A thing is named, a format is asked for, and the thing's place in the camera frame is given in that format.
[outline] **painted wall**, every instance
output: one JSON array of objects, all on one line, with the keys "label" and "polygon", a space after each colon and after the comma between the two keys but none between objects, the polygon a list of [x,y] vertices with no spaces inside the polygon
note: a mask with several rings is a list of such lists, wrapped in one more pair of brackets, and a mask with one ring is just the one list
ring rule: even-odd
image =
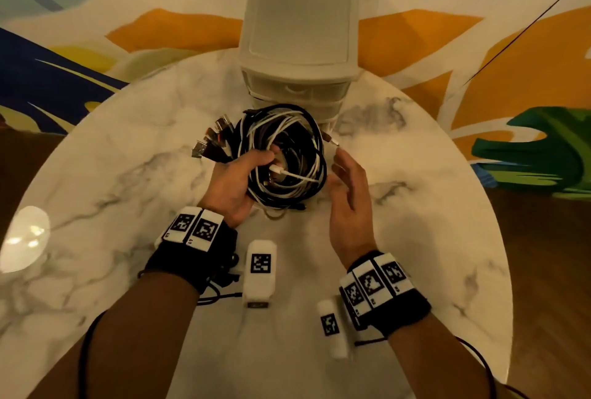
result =
[{"label": "painted wall", "polygon": [[[359,65],[437,119],[484,185],[591,198],[591,0],[556,1],[360,0]],[[245,5],[1,0],[0,114],[69,132],[144,74],[237,46]]]}]

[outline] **white marble surface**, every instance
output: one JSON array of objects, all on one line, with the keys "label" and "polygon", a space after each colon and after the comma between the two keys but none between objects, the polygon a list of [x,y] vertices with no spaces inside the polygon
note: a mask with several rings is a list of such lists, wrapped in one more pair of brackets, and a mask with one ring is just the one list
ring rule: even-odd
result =
[{"label": "white marble surface", "polygon": [[[47,250],[28,269],[0,275],[3,397],[26,397],[129,288],[158,232],[206,188],[212,163],[190,158],[191,147],[219,115],[235,121],[249,102],[235,50],[203,54],[123,89],[60,144],[20,206],[48,213]],[[497,220],[465,159],[426,112],[373,74],[352,85],[335,131],[366,167],[380,249],[506,380],[511,279]],[[254,210],[239,228],[239,253],[255,238],[278,244],[274,303],[198,307],[169,398],[411,395],[385,344],[330,359],[316,303],[337,293],[344,269],[329,244],[326,194],[314,203],[277,222]]]}]

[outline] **left hand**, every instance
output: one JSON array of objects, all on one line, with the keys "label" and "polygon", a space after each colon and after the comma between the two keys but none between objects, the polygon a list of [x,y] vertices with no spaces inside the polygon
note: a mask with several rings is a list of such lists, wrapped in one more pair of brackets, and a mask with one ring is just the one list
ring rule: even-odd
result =
[{"label": "left hand", "polygon": [[231,228],[240,225],[248,215],[254,200],[247,195],[248,176],[258,166],[270,164],[275,159],[273,150],[250,150],[238,159],[216,163],[207,192],[197,206],[217,212]]}]

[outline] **right hand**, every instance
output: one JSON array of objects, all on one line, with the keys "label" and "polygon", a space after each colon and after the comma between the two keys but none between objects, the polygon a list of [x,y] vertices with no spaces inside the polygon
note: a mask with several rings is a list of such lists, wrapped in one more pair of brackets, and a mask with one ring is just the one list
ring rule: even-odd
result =
[{"label": "right hand", "polygon": [[365,170],[345,150],[336,151],[334,174],[329,174],[332,208],[330,243],[345,269],[377,249],[373,237],[372,201]]}]

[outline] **white plastic drawer unit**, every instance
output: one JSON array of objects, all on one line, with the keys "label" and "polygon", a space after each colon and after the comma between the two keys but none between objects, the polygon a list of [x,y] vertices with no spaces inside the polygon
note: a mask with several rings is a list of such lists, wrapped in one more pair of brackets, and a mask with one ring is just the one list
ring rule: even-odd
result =
[{"label": "white plastic drawer unit", "polygon": [[306,108],[317,122],[339,113],[357,77],[359,0],[247,0],[239,45],[255,106]]}]

